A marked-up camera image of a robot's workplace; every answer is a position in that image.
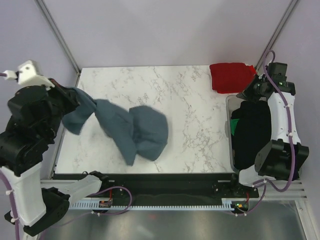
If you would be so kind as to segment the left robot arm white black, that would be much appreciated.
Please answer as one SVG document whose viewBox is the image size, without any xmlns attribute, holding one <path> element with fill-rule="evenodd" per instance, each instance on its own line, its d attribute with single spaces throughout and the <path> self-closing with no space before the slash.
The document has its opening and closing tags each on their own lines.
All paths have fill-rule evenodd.
<svg viewBox="0 0 320 240">
<path fill-rule="evenodd" d="M 7 186 L 11 210 L 5 215 L 15 227 L 36 236 L 59 222 L 70 205 L 110 191 L 94 171 L 63 188 L 41 186 L 43 153 L 55 138 L 63 117 L 80 102 L 76 91 L 51 81 L 51 86 L 21 88 L 8 103 L 11 117 L 0 135 L 0 177 Z"/>
</svg>

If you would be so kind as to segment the blue grey t shirt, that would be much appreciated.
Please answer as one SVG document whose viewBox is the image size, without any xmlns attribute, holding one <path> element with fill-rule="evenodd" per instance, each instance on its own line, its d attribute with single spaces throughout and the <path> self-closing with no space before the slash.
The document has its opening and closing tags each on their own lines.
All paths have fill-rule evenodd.
<svg viewBox="0 0 320 240">
<path fill-rule="evenodd" d="M 156 161 L 164 151 L 169 137 L 166 116 L 147 105 L 126 110 L 107 99 L 94 99 L 83 90 L 71 87 L 79 106 L 62 119 L 72 134 L 80 135 L 85 122 L 95 115 L 101 129 L 120 151 L 128 166 L 137 155 Z"/>
</svg>

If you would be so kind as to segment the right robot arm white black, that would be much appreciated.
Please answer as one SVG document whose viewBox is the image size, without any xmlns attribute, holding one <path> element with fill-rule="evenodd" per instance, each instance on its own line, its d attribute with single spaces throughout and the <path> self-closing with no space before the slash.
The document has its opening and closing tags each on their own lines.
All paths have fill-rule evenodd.
<svg viewBox="0 0 320 240">
<path fill-rule="evenodd" d="M 295 121 L 296 88 L 287 81 L 287 64 L 271 62 L 262 75 L 237 94 L 241 103 L 229 119 L 233 166 L 238 179 L 229 184 L 235 197 L 247 185 L 261 186 L 285 181 L 278 192 L 286 191 L 299 178 L 299 170 L 309 156 L 302 145 Z"/>
</svg>

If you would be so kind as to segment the right aluminium frame post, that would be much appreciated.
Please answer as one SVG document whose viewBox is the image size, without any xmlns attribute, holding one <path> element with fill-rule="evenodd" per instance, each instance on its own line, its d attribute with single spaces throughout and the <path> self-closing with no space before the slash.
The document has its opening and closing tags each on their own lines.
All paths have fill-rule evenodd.
<svg viewBox="0 0 320 240">
<path fill-rule="evenodd" d="M 289 19 L 293 15 L 293 13 L 294 13 L 295 9 L 297 8 L 297 6 L 299 5 L 299 3 L 300 3 L 300 0 L 291 0 L 289 2 L 282 17 L 280 18 L 275 30 L 273 31 L 267 45 L 265 46 L 258 62 L 255 65 L 256 70 L 259 70 L 261 68 L 261 66 L 263 65 L 264 55 L 267 53 L 268 50 L 273 49 L 275 43 L 277 42 L 278 38 L 280 37 L 282 31 L 284 30 L 286 24 L 288 23 Z"/>
</svg>

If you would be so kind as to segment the folded red t shirt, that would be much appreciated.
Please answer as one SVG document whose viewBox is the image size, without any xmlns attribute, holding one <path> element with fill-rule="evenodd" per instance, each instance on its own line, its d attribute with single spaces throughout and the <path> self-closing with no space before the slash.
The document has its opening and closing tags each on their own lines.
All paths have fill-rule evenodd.
<svg viewBox="0 0 320 240">
<path fill-rule="evenodd" d="M 241 62 L 215 63 L 209 66 L 212 89 L 219 94 L 242 92 L 253 80 L 253 65 Z"/>
</svg>

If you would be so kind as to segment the aluminium frame post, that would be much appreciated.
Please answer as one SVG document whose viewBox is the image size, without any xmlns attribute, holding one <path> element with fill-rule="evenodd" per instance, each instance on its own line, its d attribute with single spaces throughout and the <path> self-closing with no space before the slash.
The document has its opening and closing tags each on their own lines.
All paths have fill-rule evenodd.
<svg viewBox="0 0 320 240">
<path fill-rule="evenodd" d="M 51 29 L 53 35 L 55 36 L 57 42 L 59 43 L 62 51 L 66 55 L 69 63 L 71 64 L 72 68 L 76 72 L 78 76 L 81 74 L 81 69 L 75 60 L 70 48 L 68 47 L 61 31 L 58 28 L 49 8 L 47 7 L 44 0 L 34 0 L 35 4 L 37 5 L 39 11 L 41 12 L 42 16 L 44 17 L 45 21 L 47 22 L 49 28 Z"/>
<path fill-rule="evenodd" d="M 255 65 L 256 70 L 259 70 L 261 68 L 261 66 L 263 65 L 264 55 L 267 53 L 268 50 L 273 49 L 275 43 L 277 42 L 278 38 L 280 37 L 282 31 L 284 30 L 286 24 L 288 23 L 289 19 L 293 15 L 293 13 L 294 13 L 295 9 L 297 8 L 297 6 L 299 5 L 299 3 L 300 3 L 300 0 L 291 0 L 289 2 L 282 17 L 280 18 L 275 30 L 273 31 L 267 45 L 265 46 L 258 62 Z"/>
</svg>

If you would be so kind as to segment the black mounting base rail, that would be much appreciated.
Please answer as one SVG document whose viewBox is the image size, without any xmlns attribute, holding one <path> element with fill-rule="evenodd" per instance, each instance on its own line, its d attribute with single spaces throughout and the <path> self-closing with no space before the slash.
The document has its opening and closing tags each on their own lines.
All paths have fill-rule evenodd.
<svg viewBox="0 0 320 240">
<path fill-rule="evenodd" d="M 117 205 L 218 205 L 223 199 L 257 199 L 258 190 L 243 186 L 235 173 L 106 174 L 101 190 L 122 186 L 104 194 Z"/>
</svg>

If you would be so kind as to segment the green t shirt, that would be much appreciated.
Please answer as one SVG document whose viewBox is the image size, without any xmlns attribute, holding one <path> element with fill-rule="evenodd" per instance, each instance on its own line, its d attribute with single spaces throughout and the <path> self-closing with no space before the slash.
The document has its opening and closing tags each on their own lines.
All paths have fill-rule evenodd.
<svg viewBox="0 0 320 240">
<path fill-rule="evenodd" d="M 236 131 L 237 124 L 238 124 L 239 120 L 240 120 L 239 118 L 235 118 L 235 119 L 230 120 L 230 132 L 231 132 L 232 136 L 235 135 L 235 131 Z"/>
</svg>

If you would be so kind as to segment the left aluminium frame post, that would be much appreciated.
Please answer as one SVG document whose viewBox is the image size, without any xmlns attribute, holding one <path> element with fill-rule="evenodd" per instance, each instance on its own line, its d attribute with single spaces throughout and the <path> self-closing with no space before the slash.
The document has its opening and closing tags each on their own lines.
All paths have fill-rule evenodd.
<svg viewBox="0 0 320 240">
<path fill-rule="evenodd" d="M 47 7 L 44 0 L 34 0 L 35 4 L 37 5 L 39 11 L 41 12 L 42 16 L 44 17 L 45 21 L 47 22 L 49 28 L 51 29 L 53 35 L 55 36 L 57 42 L 59 43 L 62 51 L 66 55 L 69 63 L 71 64 L 72 68 L 76 72 L 78 76 L 81 74 L 81 69 L 75 60 L 70 48 L 68 47 L 61 31 L 58 28 L 49 8 Z"/>
</svg>

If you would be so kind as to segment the clear plastic bin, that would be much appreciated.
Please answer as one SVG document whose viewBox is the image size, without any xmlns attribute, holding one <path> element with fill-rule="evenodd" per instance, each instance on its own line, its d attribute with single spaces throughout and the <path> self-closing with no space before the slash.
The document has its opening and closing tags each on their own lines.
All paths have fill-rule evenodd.
<svg viewBox="0 0 320 240">
<path fill-rule="evenodd" d="M 227 100 L 227 135 L 230 146 L 230 163 L 233 170 L 238 174 L 238 180 L 242 185 L 257 185 L 268 181 L 295 181 L 300 178 L 299 171 L 307 157 L 309 148 L 301 144 L 298 136 L 294 103 L 295 97 L 286 93 L 281 97 L 273 93 L 267 102 L 271 116 L 271 140 L 256 155 L 253 166 L 237 170 L 234 167 L 234 151 L 232 149 L 232 134 L 230 120 L 232 112 L 238 109 L 241 102 L 238 98 Z"/>
</svg>

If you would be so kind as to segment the black t shirt pile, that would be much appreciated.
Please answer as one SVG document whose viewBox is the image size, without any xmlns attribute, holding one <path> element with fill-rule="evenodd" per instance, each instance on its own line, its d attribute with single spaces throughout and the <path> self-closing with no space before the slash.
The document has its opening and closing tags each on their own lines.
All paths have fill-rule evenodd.
<svg viewBox="0 0 320 240">
<path fill-rule="evenodd" d="M 230 119 L 239 119 L 231 135 L 234 167 L 245 170 L 255 164 L 256 156 L 271 141 L 271 113 L 266 101 L 242 101 Z"/>
</svg>

